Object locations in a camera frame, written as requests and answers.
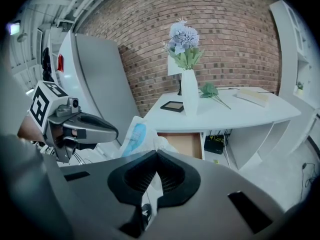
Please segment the person's left forearm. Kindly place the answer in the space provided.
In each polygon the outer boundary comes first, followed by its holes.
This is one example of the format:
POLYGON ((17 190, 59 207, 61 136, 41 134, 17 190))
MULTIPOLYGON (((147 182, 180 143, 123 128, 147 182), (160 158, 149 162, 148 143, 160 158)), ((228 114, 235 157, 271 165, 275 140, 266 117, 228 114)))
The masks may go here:
POLYGON ((17 132, 17 136, 32 142, 45 142, 42 132, 29 115, 24 117, 17 132))

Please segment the pale blue flower bouquet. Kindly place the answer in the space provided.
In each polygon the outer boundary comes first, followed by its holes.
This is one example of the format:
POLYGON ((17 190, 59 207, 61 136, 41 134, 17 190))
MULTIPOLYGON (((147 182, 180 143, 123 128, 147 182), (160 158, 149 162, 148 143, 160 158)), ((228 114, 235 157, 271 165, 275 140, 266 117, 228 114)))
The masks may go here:
POLYGON ((184 71, 193 70, 204 51, 200 50, 200 35, 193 27, 187 26, 182 18, 170 26, 169 42, 163 43, 164 50, 184 71))

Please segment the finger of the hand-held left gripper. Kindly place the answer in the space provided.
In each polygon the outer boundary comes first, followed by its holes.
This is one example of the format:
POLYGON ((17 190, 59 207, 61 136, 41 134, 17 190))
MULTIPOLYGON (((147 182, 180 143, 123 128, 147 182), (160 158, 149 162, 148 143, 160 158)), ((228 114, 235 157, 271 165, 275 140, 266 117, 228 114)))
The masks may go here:
POLYGON ((117 131, 117 128, 106 120, 84 112, 80 112, 71 118, 71 128, 74 130, 117 131))
POLYGON ((71 140, 80 144, 112 142, 119 134, 114 126, 100 121, 67 120, 63 123, 62 127, 64 130, 64 140, 71 140))

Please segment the black bag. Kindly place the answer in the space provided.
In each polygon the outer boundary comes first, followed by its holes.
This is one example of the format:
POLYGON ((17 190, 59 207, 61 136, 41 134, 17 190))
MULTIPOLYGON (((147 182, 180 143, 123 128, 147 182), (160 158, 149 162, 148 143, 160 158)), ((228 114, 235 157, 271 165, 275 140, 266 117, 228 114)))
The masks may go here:
POLYGON ((46 47, 42 52, 41 66, 43 69, 43 72, 42 72, 43 80, 47 82, 54 82, 54 79, 52 78, 51 60, 50 60, 48 47, 46 47))

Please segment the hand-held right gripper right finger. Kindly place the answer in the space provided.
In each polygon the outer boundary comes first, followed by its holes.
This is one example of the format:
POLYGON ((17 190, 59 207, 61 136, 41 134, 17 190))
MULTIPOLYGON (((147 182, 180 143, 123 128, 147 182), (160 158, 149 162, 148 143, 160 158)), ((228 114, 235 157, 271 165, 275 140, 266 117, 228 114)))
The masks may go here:
POLYGON ((284 210, 266 192, 234 170, 184 154, 170 155, 194 167, 201 178, 184 205, 161 208, 143 240, 249 240, 254 234, 228 195, 243 192, 272 221, 284 210))

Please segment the cream book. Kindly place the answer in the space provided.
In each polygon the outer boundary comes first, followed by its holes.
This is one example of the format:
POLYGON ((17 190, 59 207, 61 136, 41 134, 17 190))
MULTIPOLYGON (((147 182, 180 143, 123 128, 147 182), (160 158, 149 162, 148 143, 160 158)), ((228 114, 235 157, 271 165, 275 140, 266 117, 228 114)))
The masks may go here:
POLYGON ((254 103, 264 108, 269 105, 269 96, 257 91, 249 89, 240 89, 237 91, 237 93, 234 94, 234 96, 238 99, 254 103))

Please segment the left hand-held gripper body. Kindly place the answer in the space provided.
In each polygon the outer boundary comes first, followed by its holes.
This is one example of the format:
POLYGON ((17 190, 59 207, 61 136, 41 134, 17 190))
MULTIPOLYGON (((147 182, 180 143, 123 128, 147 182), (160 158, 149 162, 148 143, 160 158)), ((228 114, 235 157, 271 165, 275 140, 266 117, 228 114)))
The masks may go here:
POLYGON ((68 163, 78 145, 73 140, 64 139, 54 141, 52 130, 56 126, 63 126, 63 123, 72 120, 72 117, 79 113, 57 117, 56 109, 60 105, 66 105, 69 96, 66 91, 54 82, 40 80, 37 82, 32 96, 32 104, 29 114, 37 127, 40 129, 45 143, 55 151, 56 160, 61 163, 68 163))

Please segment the person's right shoe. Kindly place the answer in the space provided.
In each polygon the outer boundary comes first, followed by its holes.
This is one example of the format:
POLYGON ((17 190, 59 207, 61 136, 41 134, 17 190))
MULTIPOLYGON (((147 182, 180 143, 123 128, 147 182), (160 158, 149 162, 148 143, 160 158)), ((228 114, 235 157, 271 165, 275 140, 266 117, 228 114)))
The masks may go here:
POLYGON ((145 203, 142 207, 142 220, 148 224, 152 217, 152 206, 150 203, 145 203))

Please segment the white desk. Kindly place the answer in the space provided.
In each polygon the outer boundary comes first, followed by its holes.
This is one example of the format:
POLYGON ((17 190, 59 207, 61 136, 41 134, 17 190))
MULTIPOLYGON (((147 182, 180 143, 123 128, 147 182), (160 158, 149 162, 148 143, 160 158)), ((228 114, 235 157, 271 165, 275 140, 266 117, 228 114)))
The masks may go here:
POLYGON ((175 92, 162 94, 144 119, 159 133, 209 133, 230 130, 228 148, 240 170, 253 162, 265 161, 282 139, 291 120, 301 115, 293 105, 260 87, 250 91, 268 96, 265 107, 237 97, 239 87, 220 88, 219 97, 227 104, 212 98, 199 99, 197 114, 161 109, 169 101, 181 101, 175 92))

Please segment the clear plastic bag with blue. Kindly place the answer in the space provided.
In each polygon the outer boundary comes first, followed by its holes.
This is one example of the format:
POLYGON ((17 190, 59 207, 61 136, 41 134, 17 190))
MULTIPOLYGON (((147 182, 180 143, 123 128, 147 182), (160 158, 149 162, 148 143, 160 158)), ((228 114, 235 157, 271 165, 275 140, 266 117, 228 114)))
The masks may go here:
MULTIPOLYGON (((152 150, 178 151, 167 139, 158 136, 157 131, 145 119, 134 116, 119 150, 121 156, 128 157, 139 152, 149 152, 152 150)), ((156 208, 158 198, 162 196, 161 179, 156 173, 151 178, 151 183, 147 184, 146 193, 142 197, 142 204, 150 204, 152 208, 156 208)))

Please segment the black picture frame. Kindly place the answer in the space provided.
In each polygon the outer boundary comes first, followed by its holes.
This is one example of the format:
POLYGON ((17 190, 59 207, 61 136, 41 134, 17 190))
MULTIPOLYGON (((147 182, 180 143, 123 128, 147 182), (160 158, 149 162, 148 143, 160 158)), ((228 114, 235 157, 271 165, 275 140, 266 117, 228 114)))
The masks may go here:
POLYGON ((184 110, 184 105, 182 102, 179 101, 168 101, 167 103, 162 105, 160 109, 181 113, 184 110))

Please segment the wooden drawer with white front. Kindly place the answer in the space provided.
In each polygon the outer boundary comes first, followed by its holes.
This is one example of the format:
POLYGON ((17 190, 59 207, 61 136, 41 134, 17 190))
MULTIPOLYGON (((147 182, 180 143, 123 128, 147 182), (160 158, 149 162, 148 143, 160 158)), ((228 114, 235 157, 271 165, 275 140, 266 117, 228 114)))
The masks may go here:
POLYGON ((172 145, 177 153, 203 159, 202 135, 196 133, 157 133, 172 145))

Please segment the white ribbed vase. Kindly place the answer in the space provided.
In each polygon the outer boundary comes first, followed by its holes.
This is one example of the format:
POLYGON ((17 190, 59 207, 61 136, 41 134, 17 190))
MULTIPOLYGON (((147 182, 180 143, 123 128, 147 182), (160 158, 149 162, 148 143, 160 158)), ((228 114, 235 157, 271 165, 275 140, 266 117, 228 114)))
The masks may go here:
POLYGON ((184 70, 181 74, 182 102, 186 115, 195 117, 199 105, 198 82, 193 69, 184 70))

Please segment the grey refrigerator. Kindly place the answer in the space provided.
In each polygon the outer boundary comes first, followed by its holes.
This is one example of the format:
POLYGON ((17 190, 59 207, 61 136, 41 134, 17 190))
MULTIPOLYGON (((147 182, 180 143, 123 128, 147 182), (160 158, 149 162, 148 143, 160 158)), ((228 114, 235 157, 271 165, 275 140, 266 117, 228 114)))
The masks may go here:
POLYGON ((57 72, 62 88, 78 98, 83 112, 118 129, 116 140, 98 143, 93 152, 117 158, 132 119, 140 115, 117 43, 70 31, 58 53, 63 58, 63 70, 57 72))

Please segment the loose green leaf sprig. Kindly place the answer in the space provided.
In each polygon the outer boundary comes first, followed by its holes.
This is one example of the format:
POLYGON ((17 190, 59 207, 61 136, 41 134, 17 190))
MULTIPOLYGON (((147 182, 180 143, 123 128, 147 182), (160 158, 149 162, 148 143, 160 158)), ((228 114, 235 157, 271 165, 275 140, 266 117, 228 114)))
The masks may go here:
POLYGON ((200 98, 212 99, 231 110, 231 108, 219 97, 219 91, 212 83, 205 83, 204 86, 199 87, 199 93, 200 98))

